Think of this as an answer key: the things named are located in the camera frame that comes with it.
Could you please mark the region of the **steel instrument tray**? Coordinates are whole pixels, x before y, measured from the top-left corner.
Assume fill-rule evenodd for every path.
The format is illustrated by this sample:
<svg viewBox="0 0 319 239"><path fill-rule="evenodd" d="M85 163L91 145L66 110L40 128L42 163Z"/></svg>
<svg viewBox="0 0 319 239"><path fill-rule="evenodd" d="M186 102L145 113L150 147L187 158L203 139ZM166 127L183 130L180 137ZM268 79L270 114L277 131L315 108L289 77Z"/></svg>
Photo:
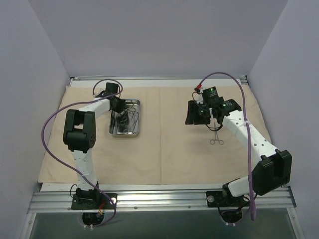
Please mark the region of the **steel instrument tray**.
<svg viewBox="0 0 319 239"><path fill-rule="evenodd" d="M109 133L113 137L135 137L139 133L140 100L125 99L120 112L111 111Z"/></svg>

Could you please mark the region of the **steel forceps with ring handles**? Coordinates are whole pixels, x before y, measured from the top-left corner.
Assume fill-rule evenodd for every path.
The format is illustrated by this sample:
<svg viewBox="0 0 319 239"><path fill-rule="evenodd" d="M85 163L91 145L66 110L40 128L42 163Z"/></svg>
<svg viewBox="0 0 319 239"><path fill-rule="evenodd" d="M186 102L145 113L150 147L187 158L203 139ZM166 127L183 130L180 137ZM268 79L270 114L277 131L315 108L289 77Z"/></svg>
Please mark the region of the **steel forceps with ring handles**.
<svg viewBox="0 0 319 239"><path fill-rule="evenodd" d="M224 141L219 138L217 131L214 131L214 138L210 140L210 144L211 145L215 145L215 144L223 145L224 144Z"/></svg>

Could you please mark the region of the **beige cloth kit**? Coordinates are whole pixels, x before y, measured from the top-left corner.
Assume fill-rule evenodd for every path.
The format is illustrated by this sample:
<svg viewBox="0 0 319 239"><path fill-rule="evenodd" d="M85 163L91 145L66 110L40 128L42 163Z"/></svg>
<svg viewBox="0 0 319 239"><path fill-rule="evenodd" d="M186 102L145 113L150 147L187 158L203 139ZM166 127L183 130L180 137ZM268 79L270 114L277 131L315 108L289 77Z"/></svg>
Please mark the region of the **beige cloth kit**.
<svg viewBox="0 0 319 239"><path fill-rule="evenodd" d="M252 91L243 86L248 120L270 140ZM113 137L110 112L96 120L97 140L92 149L99 184L208 184L227 183L248 175L247 149L226 128L218 132L223 145L211 145L214 132L204 125L185 125L191 87L134 87L122 98L141 102L140 128L136 137ZM48 142L60 160L75 166L63 143L66 111L55 118ZM77 174L45 153L40 183L76 183Z"/></svg>

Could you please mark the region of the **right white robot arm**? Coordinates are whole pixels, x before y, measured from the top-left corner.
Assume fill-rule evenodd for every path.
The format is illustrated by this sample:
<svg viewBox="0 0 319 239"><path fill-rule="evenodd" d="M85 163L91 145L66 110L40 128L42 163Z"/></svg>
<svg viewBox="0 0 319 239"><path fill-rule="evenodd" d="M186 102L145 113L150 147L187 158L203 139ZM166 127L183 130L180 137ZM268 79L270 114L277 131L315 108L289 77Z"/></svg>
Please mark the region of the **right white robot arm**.
<svg viewBox="0 0 319 239"><path fill-rule="evenodd" d="M250 175L223 185L221 199L226 205L234 205L239 197L253 193L263 196L290 182L292 155L279 150L248 121L247 114L233 100L224 100L217 89L197 86L194 92L198 100L188 102L186 125L208 125L216 119L220 127L227 128L247 148Z"/></svg>

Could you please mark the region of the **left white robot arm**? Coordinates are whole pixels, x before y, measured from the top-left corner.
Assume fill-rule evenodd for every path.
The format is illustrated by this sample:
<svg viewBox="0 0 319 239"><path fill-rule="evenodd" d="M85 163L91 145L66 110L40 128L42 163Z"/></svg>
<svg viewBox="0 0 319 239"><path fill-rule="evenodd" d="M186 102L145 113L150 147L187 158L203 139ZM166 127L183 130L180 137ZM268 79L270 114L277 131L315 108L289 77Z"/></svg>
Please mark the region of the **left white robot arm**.
<svg viewBox="0 0 319 239"><path fill-rule="evenodd" d="M97 139L96 119L110 110L119 113L124 109L125 100L118 96L122 91L123 86L118 81L107 82L104 90L93 95L93 101L66 113L63 143L75 161L76 200L82 201L89 209L98 207L102 198L92 159L92 148Z"/></svg>

